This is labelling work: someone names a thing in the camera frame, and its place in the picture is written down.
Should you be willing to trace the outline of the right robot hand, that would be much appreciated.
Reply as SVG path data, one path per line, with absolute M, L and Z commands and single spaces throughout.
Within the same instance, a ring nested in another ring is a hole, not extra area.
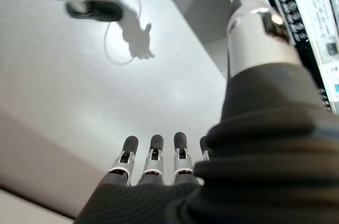
M 76 223 L 338 223 L 338 116 L 327 111 L 282 18 L 233 0 L 228 80 L 209 159 L 172 186 L 108 172 Z

